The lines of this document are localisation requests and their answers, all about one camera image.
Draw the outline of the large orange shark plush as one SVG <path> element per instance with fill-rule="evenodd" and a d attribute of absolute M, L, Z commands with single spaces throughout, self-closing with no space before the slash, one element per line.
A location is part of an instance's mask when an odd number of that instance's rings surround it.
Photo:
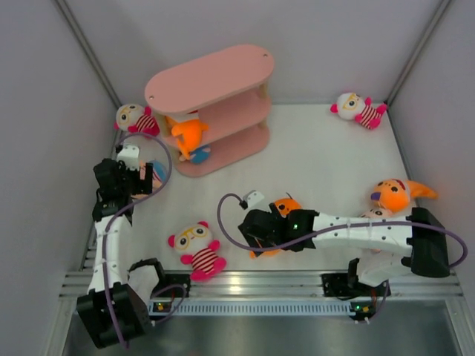
<path fill-rule="evenodd" d="M 375 185 L 371 202 L 393 213 L 405 210 L 414 199 L 437 199 L 438 194 L 426 185 L 413 180 L 386 179 Z"/>

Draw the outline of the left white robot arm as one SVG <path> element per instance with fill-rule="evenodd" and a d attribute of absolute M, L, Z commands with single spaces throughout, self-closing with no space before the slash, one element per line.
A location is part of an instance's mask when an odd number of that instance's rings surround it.
<path fill-rule="evenodd" d="M 95 347 L 127 347 L 151 324 L 150 296 L 160 296 L 168 286 L 157 259 L 134 263 L 129 256 L 135 197 L 152 194 L 154 166 L 133 168 L 104 159 L 94 175 L 99 184 L 92 211 L 97 251 L 88 291 L 78 297 L 76 310 Z"/>

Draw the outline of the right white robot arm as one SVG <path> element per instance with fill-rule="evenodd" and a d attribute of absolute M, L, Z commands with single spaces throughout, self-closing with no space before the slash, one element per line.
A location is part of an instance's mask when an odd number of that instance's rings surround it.
<path fill-rule="evenodd" d="M 444 278 L 450 274 L 446 231 L 425 208 L 401 217 L 339 217 L 297 209 L 251 210 L 238 226 L 252 248 L 302 251 L 305 248 L 360 248 L 350 261 L 347 288 L 364 294 L 392 277 L 413 273 Z"/>

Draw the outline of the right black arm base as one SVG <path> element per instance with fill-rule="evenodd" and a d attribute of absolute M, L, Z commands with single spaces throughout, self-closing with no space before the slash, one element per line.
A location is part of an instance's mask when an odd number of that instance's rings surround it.
<path fill-rule="evenodd" d="M 369 324 L 391 295 L 388 281 L 372 287 L 351 280 L 348 274 L 332 273 L 321 275 L 325 297 L 332 297 L 340 301 L 350 302 L 350 318 L 356 323 Z"/>

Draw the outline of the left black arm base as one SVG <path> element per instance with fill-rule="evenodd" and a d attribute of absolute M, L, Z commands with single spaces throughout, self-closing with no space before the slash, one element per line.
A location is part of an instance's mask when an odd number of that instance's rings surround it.
<path fill-rule="evenodd" d="M 159 282 L 148 303 L 148 315 L 153 325 L 168 321 L 180 311 L 189 298 L 190 285 L 189 274 L 170 274 Z"/>

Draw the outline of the small orange shark plush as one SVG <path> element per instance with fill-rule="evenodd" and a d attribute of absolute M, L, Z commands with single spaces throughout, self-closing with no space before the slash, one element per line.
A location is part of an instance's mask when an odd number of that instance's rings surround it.
<path fill-rule="evenodd" d="M 286 217 L 290 211 L 295 209 L 302 209 L 301 204 L 295 200 L 289 193 L 286 193 L 287 197 L 280 198 L 279 200 L 274 201 L 275 207 L 278 209 L 282 217 Z M 280 250 L 266 251 L 266 252 L 249 252 L 249 257 L 255 259 L 261 255 L 265 257 L 273 257 L 278 254 Z"/>

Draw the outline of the boy doll plush blue cap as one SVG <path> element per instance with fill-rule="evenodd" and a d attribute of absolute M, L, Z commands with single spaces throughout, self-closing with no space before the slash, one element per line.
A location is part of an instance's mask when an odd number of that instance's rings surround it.
<path fill-rule="evenodd" d="M 153 192 L 155 192 L 166 179 L 168 171 L 166 166 L 157 160 L 148 161 L 153 165 Z M 143 180 L 144 178 L 144 166 L 146 162 L 140 161 L 140 179 Z"/>

